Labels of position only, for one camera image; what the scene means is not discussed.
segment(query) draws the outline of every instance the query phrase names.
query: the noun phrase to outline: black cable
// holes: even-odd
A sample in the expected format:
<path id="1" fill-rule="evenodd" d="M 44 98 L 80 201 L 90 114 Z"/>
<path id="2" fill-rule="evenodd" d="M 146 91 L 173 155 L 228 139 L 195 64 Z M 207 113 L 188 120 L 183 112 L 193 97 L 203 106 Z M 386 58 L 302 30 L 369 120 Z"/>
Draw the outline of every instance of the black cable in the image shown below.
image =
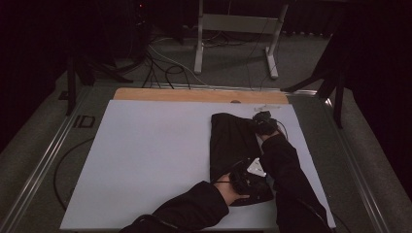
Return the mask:
<path id="1" fill-rule="evenodd" d="M 186 73 L 185 68 L 183 66 L 178 65 L 178 64 L 173 63 L 173 62 L 170 62 L 170 61 L 165 61 L 165 60 L 162 60 L 162 59 L 154 58 L 149 52 L 148 52 L 148 57 L 149 57 L 149 59 L 151 60 L 152 64 L 155 67 L 157 67 L 159 70 L 164 72 L 164 78 L 166 79 L 166 81 L 168 82 L 168 84 L 170 85 L 170 87 L 172 89 L 174 89 L 174 86 L 170 82 L 169 75 L 178 75 L 178 74 L 182 74 L 182 73 L 185 75 L 185 79 L 188 83 L 189 89 L 191 89 L 188 74 Z M 166 63 L 166 64 L 171 64 L 172 66 L 168 67 L 167 69 L 164 69 L 156 61 L 163 62 L 163 63 Z M 179 70 L 176 71 L 176 72 L 171 72 L 171 70 L 175 69 L 175 68 L 178 68 Z"/>
<path id="2" fill-rule="evenodd" d="M 158 88 L 161 89 L 160 83 L 158 82 L 157 76 L 155 75 L 155 70 L 153 70 L 152 77 L 154 77 L 155 82 L 157 83 Z"/>
<path id="3" fill-rule="evenodd" d="M 259 34 L 259 36 L 258 36 L 258 39 L 257 39 L 257 42 L 255 43 L 254 49 L 253 49 L 253 50 L 251 51 L 251 53 L 246 57 L 246 68 L 248 69 L 248 82 L 249 82 L 249 89 L 250 89 L 250 90 L 253 90 L 253 89 L 252 89 L 251 76 L 250 76 L 250 71 L 249 71 L 249 66 L 248 66 L 248 64 L 249 64 L 249 59 L 250 59 L 250 56 L 255 52 L 255 49 L 257 48 L 258 43 L 260 42 L 261 36 L 262 36 L 263 33 L 264 33 L 264 29 L 266 28 L 266 25 L 267 25 L 268 21 L 269 21 L 269 18 L 266 20 L 266 23 L 263 25 L 263 29 L 261 30 L 261 32 L 260 32 L 260 34 Z"/>
<path id="4" fill-rule="evenodd" d="M 327 229 L 328 232 L 333 233 L 332 229 L 330 229 L 329 225 L 327 224 L 327 220 L 324 220 L 323 217 L 321 217 L 319 215 L 319 213 L 309 204 L 307 204 L 306 202 L 300 200 L 299 198 L 294 198 L 298 203 L 302 204 L 306 209 L 308 209 L 311 213 L 313 213 L 321 222 L 322 224 L 325 226 L 325 228 Z"/>
<path id="5" fill-rule="evenodd" d="M 157 224 L 166 226 L 167 228 L 173 229 L 173 230 L 175 230 L 176 232 L 182 232 L 182 233 L 186 233 L 186 232 L 189 233 L 189 232 L 191 232 L 191 231 L 188 231 L 188 230 L 186 230 L 186 229 L 183 229 L 182 227 L 179 227 L 179 226 L 174 225 L 174 224 L 172 224 L 172 223 L 170 223 L 170 222 L 167 222 L 167 221 L 161 219 L 161 218 L 158 217 L 158 216 L 153 216 L 153 215 L 141 215 L 141 216 L 137 217 L 137 219 L 136 219 L 137 222 L 141 222 L 141 221 L 145 221 L 145 220 L 148 220 L 148 221 L 151 221 L 151 222 L 154 222 L 154 223 L 157 223 Z"/>
<path id="6" fill-rule="evenodd" d="M 288 138 L 288 130 L 286 130 L 285 125 L 284 125 L 281 121 L 279 121 L 279 120 L 277 120 L 277 121 L 278 121 L 278 123 L 280 123 L 280 124 L 282 125 L 282 127 L 284 128 L 284 130 L 285 130 L 285 137 L 286 137 L 286 140 L 288 141 L 288 140 L 289 140 L 289 138 Z"/>
<path id="7" fill-rule="evenodd" d="M 227 33 L 227 32 L 222 32 L 222 33 L 223 33 L 226 37 L 228 37 L 228 38 L 230 38 L 230 39 L 232 39 L 232 40 L 242 42 L 242 43 L 240 43 L 240 44 L 233 44 L 233 45 L 244 45 L 245 43 L 253 42 L 253 41 L 259 39 L 259 35 L 256 35 L 256 36 L 252 37 L 252 38 L 249 39 L 249 40 L 243 40 L 243 39 L 239 39 L 239 38 L 233 37 L 232 35 L 230 35 L 230 33 Z"/>
<path id="8" fill-rule="evenodd" d="M 58 203 L 60 204 L 60 206 L 63 208 L 64 211 L 67 210 L 67 207 L 66 207 L 66 205 L 64 205 L 64 202 L 63 202 L 63 200 L 61 199 L 61 197 L 60 197 L 60 195 L 58 194 L 58 191 L 57 191 L 56 180 L 57 180 L 57 172 L 58 172 L 58 169 L 60 168 L 60 165 L 61 165 L 61 163 L 63 162 L 63 160 L 64 160 L 64 159 L 67 157 L 67 155 L 69 155 L 74 149 L 76 149 L 76 148 L 78 148 L 78 147 L 80 147 L 80 146 L 82 146 L 82 145 L 84 145 L 84 144 L 86 144 L 86 143 L 88 143 L 88 142 L 90 142 L 90 141 L 92 141 L 92 140 L 94 140 L 94 137 L 92 137 L 92 138 L 90 138 L 90 139 L 87 139 L 87 140 L 85 140 L 85 141 L 83 141 L 83 142 L 75 145 L 74 147 L 72 147 L 72 148 L 69 149 L 68 151 L 66 151 L 66 152 L 63 154 L 63 156 L 60 158 L 60 160 L 58 161 L 58 163 L 57 163 L 57 165 L 56 165 L 56 167 L 55 167 L 55 169 L 54 169 L 54 174 L 53 174 L 53 178 L 52 178 L 52 187 L 53 187 L 53 190 L 54 190 L 55 197 L 57 198 Z"/>
<path id="9" fill-rule="evenodd" d="M 254 37 L 253 39 L 251 39 L 251 40 L 240 40 L 240 39 L 233 39 L 233 38 L 231 38 L 231 39 L 233 39 L 233 40 L 239 40 L 239 41 L 241 41 L 241 43 L 231 44 L 231 43 L 229 42 L 229 37 L 230 37 L 230 36 L 228 36 L 226 33 L 222 32 L 221 37 L 223 37 L 223 39 L 224 39 L 223 42 L 215 41 L 215 40 L 214 40 L 215 38 L 213 38 L 213 39 L 206 39 L 205 41 L 207 41 L 207 42 L 209 42 L 209 43 L 211 43 L 211 44 L 214 44 L 214 45 L 213 45 L 213 46 L 203 46 L 203 47 L 204 47 L 204 48 L 212 48 L 212 47 L 236 47 L 236 46 L 243 46 L 243 45 L 248 44 L 248 43 L 250 43 L 250 42 L 253 42 L 253 41 L 255 41 L 255 40 L 257 40 L 257 39 L 259 38 L 259 36 L 255 36 L 255 37 Z"/>
<path id="10" fill-rule="evenodd" d="M 154 64 L 151 63 L 151 68 L 149 69 L 149 73 L 148 73 L 148 75 L 146 76 L 145 80 L 143 81 L 142 88 L 145 87 L 146 83 L 147 83 L 148 80 L 151 78 L 151 73 L 152 73 L 153 68 L 154 68 Z"/>
<path id="11" fill-rule="evenodd" d="M 153 33 L 152 36 L 154 36 L 154 37 L 152 39 L 149 39 L 149 44 L 155 42 L 158 37 L 162 37 L 162 39 L 170 38 L 170 36 L 168 36 L 167 34 L 154 34 Z"/>

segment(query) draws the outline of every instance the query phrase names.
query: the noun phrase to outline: metal stand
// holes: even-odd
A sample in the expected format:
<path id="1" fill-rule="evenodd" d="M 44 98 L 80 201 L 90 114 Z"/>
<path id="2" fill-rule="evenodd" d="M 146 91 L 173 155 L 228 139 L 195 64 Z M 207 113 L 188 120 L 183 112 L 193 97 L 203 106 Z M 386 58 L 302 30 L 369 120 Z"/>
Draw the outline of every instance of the metal stand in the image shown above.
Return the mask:
<path id="1" fill-rule="evenodd" d="M 196 57 L 194 60 L 194 73 L 196 75 L 200 75 L 202 73 L 203 30 L 250 32 L 273 35 L 273 40 L 270 46 L 266 48 L 266 58 L 270 78 L 276 80 L 278 78 L 278 71 L 276 69 L 273 51 L 276 48 L 276 43 L 278 42 L 279 35 L 281 33 L 287 9 L 288 4 L 284 4 L 278 18 L 212 15 L 203 14 L 203 0 L 199 0 L 197 48 Z"/>
<path id="2" fill-rule="evenodd" d="M 133 83 L 133 81 L 116 74 L 87 55 L 70 54 L 67 60 L 67 116 L 70 116 L 76 107 L 76 74 L 79 75 L 82 84 L 94 84 L 95 79 L 90 68 L 101 71 L 120 83 Z"/>
<path id="3" fill-rule="evenodd" d="M 316 95 L 319 98 L 322 99 L 327 99 L 332 91 L 336 89 L 336 94 L 335 94 L 335 103 L 333 107 L 333 118 L 339 128 L 342 127 L 342 121 L 341 121 L 341 113 L 342 113 L 342 102 L 343 102 L 343 91 L 345 87 L 345 76 L 344 72 L 346 71 L 349 63 L 349 53 L 344 52 L 340 56 L 340 60 L 337 60 L 335 64 L 340 64 L 339 66 L 335 68 L 328 68 L 323 71 L 318 71 L 315 69 L 314 74 L 300 82 L 297 83 L 293 86 L 287 87 L 287 88 L 281 88 L 281 91 L 285 92 L 295 92 L 302 87 L 314 83 L 318 80 L 324 79 L 324 82 L 322 83 L 321 87 L 319 87 Z"/>

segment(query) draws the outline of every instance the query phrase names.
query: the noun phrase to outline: wire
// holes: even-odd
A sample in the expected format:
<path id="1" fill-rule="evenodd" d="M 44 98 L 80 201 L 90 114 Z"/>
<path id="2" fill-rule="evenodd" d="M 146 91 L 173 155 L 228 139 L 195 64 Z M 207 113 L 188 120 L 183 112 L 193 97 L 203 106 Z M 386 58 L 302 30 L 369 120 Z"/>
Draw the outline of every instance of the wire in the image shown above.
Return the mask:
<path id="1" fill-rule="evenodd" d="M 288 138 L 288 130 L 286 130 L 285 125 L 284 125 L 281 121 L 279 121 L 279 120 L 277 120 L 277 121 L 278 121 L 278 123 L 280 123 L 280 124 L 282 125 L 282 127 L 284 128 L 284 130 L 285 130 L 285 137 L 286 137 L 286 140 L 288 141 L 288 140 L 289 140 L 289 138 Z"/>
<path id="2" fill-rule="evenodd" d="M 150 44 L 154 44 L 154 43 L 161 42 L 161 41 L 166 41 L 166 40 L 173 40 L 174 38 L 165 37 L 165 38 L 161 38 L 161 39 L 158 39 L 158 40 L 155 40 L 155 39 L 156 39 L 156 38 L 154 38 L 153 41 L 150 41 Z"/>
<path id="3" fill-rule="evenodd" d="M 72 148 L 69 149 L 68 151 L 66 151 L 66 152 L 63 154 L 63 156 L 60 158 L 60 160 L 58 161 L 58 163 L 57 163 L 57 165 L 56 165 L 56 167 L 55 167 L 55 169 L 54 169 L 54 174 L 53 174 L 53 178 L 52 178 L 52 187 L 53 187 L 53 190 L 54 190 L 55 197 L 57 198 L 58 203 L 60 204 L 61 208 L 63 208 L 64 211 L 67 210 L 67 207 L 66 207 L 66 205 L 64 204 L 63 200 L 61 199 L 60 195 L 58 194 L 57 184 L 56 184 L 58 169 L 60 168 L 60 165 L 61 165 L 61 163 L 63 162 L 63 160 L 64 160 L 64 159 L 67 157 L 67 155 L 69 155 L 74 149 L 76 149 L 76 148 L 78 148 L 78 147 L 80 147 L 80 146 L 82 146 L 82 145 L 84 145 L 84 144 L 86 144 L 86 143 L 88 143 L 88 142 L 90 142 L 90 141 L 92 141 L 92 140 L 94 140 L 94 137 L 92 137 L 92 138 L 90 138 L 90 139 L 87 139 L 87 140 L 85 140 L 85 141 L 83 141 L 83 142 L 75 145 L 74 147 L 72 147 Z"/>
<path id="4" fill-rule="evenodd" d="M 155 70 L 154 70 L 153 73 L 152 73 L 152 77 L 154 77 L 155 82 L 157 83 L 158 88 L 161 89 L 160 83 L 158 82 L 157 76 L 155 75 Z"/>
<path id="5" fill-rule="evenodd" d="M 321 222 L 322 224 L 325 226 L 325 228 L 327 229 L 327 231 L 329 231 L 330 233 L 332 233 L 332 229 L 330 229 L 329 225 L 327 224 L 327 221 L 324 220 L 323 217 L 321 217 L 321 215 L 319 215 L 319 213 L 309 204 L 307 204 L 306 202 L 304 202 L 303 200 L 300 200 L 299 198 L 294 198 L 298 203 L 302 204 L 306 209 L 308 209 L 310 212 L 312 212 Z"/>
<path id="6" fill-rule="evenodd" d="M 151 45 L 149 45 L 149 48 L 151 48 L 151 50 L 153 50 L 154 53 L 156 53 L 157 55 L 163 57 L 164 59 L 169 60 L 169 61 L 171 61 L 171 62 L 173 62 L 173 63 L 175 63 L 175 64 L 177 64 L 177 65 L 180 65 L 180 66 L 182 66 L 183 68 L 187 69 L 187 70 L 194 76 L 194 78 L 195 78 L 197 81 L 199 81 L 200 83 L 206 85 L 207 87 L 215 90 L 213 87 L 211 87 L 210 85 L 208 85 L 208 84 L 206 84 L 205 82 L 203 82 L 202 80 L 200 80 L 200 79 L 191 71 L 191 69 L 189 69 L 188 67 L 182 65 L 181 63 L 179 63 L 179 62 L 177 62 L 177 61 L 175 61 L 175 60 L 172 60 L 172 59 L 170 59 L 170 58 L 168 58 L 168 57 L 160 54 L 160 53 L 157 52 Z"/>
<path id="7" fill-rule="evenodd" d="M 161 219 L 161 218 L 158 217 L 158 216 L 153 216 L 153 215 L 141 215 L 141 216 L 137 217 L 137 219 L 136 219 L 135 221 L 136 221 L 136 222 L 141 222 L 141 221 L 145 221 L 145 220 L 149 220 L 149 221 L 155 222 L 155 223 L 157 223 L 157 224 L 166 226 L 166 227 L 169 228 L 169 229 L 173 229 L 175 232 L 182 232 L 182 233 L 189 232 L 188 230 L 186 230 L 186 229 L 184 229 L 184 228 L 182 228 L 182 227 L 179 227 L 179 226 L 177 226 L 177 225 L 174 225 L 174 224 L 172 224 L 172 223 L 170 223 L 170 222 L 167 222 L 167 221 Z"/>
<path id="8" fill-rule="evenodd" d="M 255 49 L 257 48 L 258 43 L 260 42 L 261 36 L 263 35 L 263 32 L 264 32 L 264 30 L 266 29 L 266 25 L 267 25 L 268 22 L 269 22 L 269 18 L 266 19 L 266 23 L 263 25 L 263 28 L 262 28 L 259 36 L 258 36 L 257 42 L 255 43 L 254 49 L 253 49 L 253 50 L 251 51 L 251 53 L 246 57 L 246 68 L 248 69 L 248 82 L 249 82 L 249 89 L 250 89 L 250 90 L 254 90 L 254 89 L 252 88 L 251 76 L 250 76 L 250 71 L 249 71 L 249 66 L 248 66 L 248 64 L 249 64 L 249 59 L 250 59 L 250 56 L 255 52 Z"/>
<path id="9" fill-rule="evenodd" d="M 169 83 L 170 87 L 172 87 L 172 89 L 174 89 L 174 86 L 173 86 L 173 84 L 170 82 L 169 75 L 177 75 L 177 74 L 182 74 L 182 73 L 185 75 L 185 79 L 186 79 L 186 81 L 187 81 L 187 83 L 188 83 L 189 89 L 191 89 L 191 87 L 190 87 L 190 82 L 189 82 L 189 78 L 188 78 L 188 75 L 187 75 L 186 72 L 185 72 L 184 67 L 182 67 L 182 66 L 180 66 L 180 65 L 176 65 L 175 63 L 172 63 L 172 62 L 169 62 L 169 61 L 165 61 L 165 60 L 153 58 L 152 55 L 149 54 L 149 53 L 147 54 L 147 57 L 148 57 L 149 60 L 152 62 L 151 71 L 150 71 L 150 72 L 153 72 L 153 74 L 155 73 L 155 70 L 153 69 L 153 65 L 155 65 L 158 69 L 160 69 L 161 71 L 163 71 L 163 72 L 164 72 L 164 78 L 165 78 L 166 81 Z M 170 67 L 167 68 L 167 69 L 163 69 L 156 61 L 163 62 L 163 63 L 167 63 L 167 64 L 172 64 L 173 66 L 170 66 Z M 175 68 L 178 68 L 179 70 L 176 71 L 176 72 L 172 72 L 171 70 L 172 70 L 172 69 L 175 69 Z"/>
<path id="10" fill-rule="evenodd" d="M 148 57 L 151 60 L 152 63 L 150 65 L 149 73 L 146 76 L 145 80 L 143 81 L 142 88 L 145 87 L 145 85 L 146 85 L 146 83 L 148 82 L 149 79 L 151 80 L 151 86 L 150 87 L 152 87 L 152 83 L 153 83 L 152 82 L 152 76 L 153 76 L 153 72 L 155 71 L 154 70 L 154 63 L 153 63 L 151 54 L 146 52 L 146 57 Z"/>
<path id="11" fill-rule="evenodd" d="M 215 40 L 216 38 L 218 38 L 218 36 L 223 37 L 224 41 L 223 41 L 223 42 L 220 42 L 220 41 Z M 250 39 L 250 40 L 241 40 L 241 39 L 234 38 L 234 37 L 230 36 L 229 34 L 227 34 L 227 33 L 225 33 L 225 32 L 220 31 L 220 32 L 219 32 L 216 36 L 214 36 L 213 38 L 204 39 L 204 41 L 209 42 L 210 44 L 213 44 L 212 46 L 203 45 L 203 47 L 204 47 L 204 48 L 213 48 L 213 47 L 236 47 L 236 46 L 243 46 L 243 45 L 245 45 L 245 44 L 247 44 L 247 43 L 250 43 L 250 42 L 253 42 L 253 41 L 257 40 L 258 38 L 259 38 L 259 35 L 254 36 L 254 37 L 253 37 L 252 39 Z M 230 39 L 232 39 L 232 40 L 237 40 L 237 41 L 241 41 L 241 43 L 231 44 L 231 43 L 229 42 Z"/>
<path id="12" fill-rule="evenodd" d="M 231 10 L 231 0 L 229 0 L 229 6 L 228 6 L 228 8 L 227 8 L 227 15 L 229 16 L 230 15 L 230 10 Z M 223 32 L 222 31 L 219 31 L 215 36 L 213 36 L 212 38 L 210 38 L 210 39 L 205 39 L 204 41 L 211 41 L 211 42 L 214 42 L 213 41 L 213 39 L 215 39 L 215 38 L 217 38 L 217 37 L 219 37 L 219 35 L 221 35 Z"/>

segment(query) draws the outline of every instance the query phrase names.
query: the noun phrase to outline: metal frame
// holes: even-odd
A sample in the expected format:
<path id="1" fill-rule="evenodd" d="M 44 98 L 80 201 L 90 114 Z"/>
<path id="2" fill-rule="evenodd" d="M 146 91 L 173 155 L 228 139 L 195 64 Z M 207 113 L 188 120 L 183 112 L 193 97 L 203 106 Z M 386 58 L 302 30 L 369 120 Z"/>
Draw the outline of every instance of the metal frame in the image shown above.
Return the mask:
<path id="1" fill-rule="evenodd" d="M 59 129 L 51 140 L 49 147 L 46 149 L 36 168 L 27 179 L 12 208 L 3 219 L 0 225 L 1 233 L 14 232 L 17 229 L 21 218 L 30 205 L 31 200 L 37 192 L 37 189 L 42 184 L 42 181 L 46 173 L 49 171 L 55 157 L 57 156 L 61 145 L 63 144 L 67 134 L 72 128 L 73 122 L 75 121 L 75 116 L 77 115 L 79 108 L 82 106 L 83 101 L 88 97 L 90 91 L 91 87 L 85 86 L 79 94 L 79 104 L 76 106 L 76 108 L 74 108 L 73 114 L 67 116 L 63 120 Z"/>
<path id="2" fill-rule="evenodd" d="M 275 58 L 273 57 L 273 51 L 276 48 L 287 10 L 288 4 L 284 4 L 278 18 L 203 14 L 203 0 L 199 0 L 198 34 L 196 57 L 194 59 L 194 74 L 200 75 L 202 73 L 203 30 L 236 31 L 273 35 L 272 42 L 269 47 L 265 49 L 266 59 L 270 72 L 270 78 L 274 80 L 278 79 L 279 75 L 276 68 Z"/>
<path id="3" fill-rule="evenodd" d="M 360 198 L 366 208 L 367 213 L 369 214 L 370 220 L 373 227 L 378 233 L 391 233 L 391 230 L 386 222 L 382 212 L 379 208 L 379 205 L 376 201 L 375 196 L 372 193 L 367 181 L 361 171 L 361 167 L 358 165 L 355 154 L 349 146 L 348 139 L 343 131 L 343 129 L 338 128 L 333 113 L 333 106 L 329 99 L 326 100 L 324 104 L 324 110 L 328 116 L 329 125 L 335 131 L 335 134 L 342 145 L 342 148 L 345 153 L 346 162 L 348 164 L 349 172 L 354 179 L 354 183 L 360 192 Z"/>

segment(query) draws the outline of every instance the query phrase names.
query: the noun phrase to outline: dark background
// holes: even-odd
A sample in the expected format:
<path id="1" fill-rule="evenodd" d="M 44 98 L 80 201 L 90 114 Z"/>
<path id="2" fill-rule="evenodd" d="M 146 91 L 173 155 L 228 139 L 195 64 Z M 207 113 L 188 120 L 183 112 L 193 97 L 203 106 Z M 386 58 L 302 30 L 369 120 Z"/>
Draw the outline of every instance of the dark background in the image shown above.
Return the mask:
<path id="1" fill-rule="evenodd" d="M 130 16 L 121 2 L 131 2 L 118 2 L 120 5 L 110 7 L 114 1 L 0 0 L 0 150 L 54 90 L 55 80 L 66 70 L 67 54 L 71 51 L 68 45 L 72 45 L 68 42 L 75 42 L 81 51 L 106 63 L 128 53 L 119 44 L 130 40 L 131 24 L 117 19 Z M 225 13 L 227 3 L 207 1 L 205 12 Z M 147 20 L 182 39 L 182 25 L 196 24 L 197 4 L 189 0 L 154 0 L 148 4 Z M 267 4 L 264 9 L 279 7 L 275 1 L 260 4 Z M 331 38 L 318 69 L 329 67 L 347 42 L 357 38 L 351 44 L 346 86 L 353 90 L 360 110 L 411 197 L 412 5 L 406 0 L 375 1 L 351 5 L 348 14 L 350 4 L 294 3 L 287 13 L 284 30 L 289 35 L 303 32 L 329 37 L 339 22 L 345 21 L 346 30 Z M 262 8 L 251 6 L 251 1 L 239 0 L 233 1 L 231 12 L 270 16 L 271 13 L 259 9 Z M 112 28 L 109 31 L 114 34 L 104 34 L 103 29 L 107 28 Z M 122 28 L 125 31 L 115 33 Z M 141 43 L 136 41 L 134 52 L 144 49 L 139 47 Z"/>

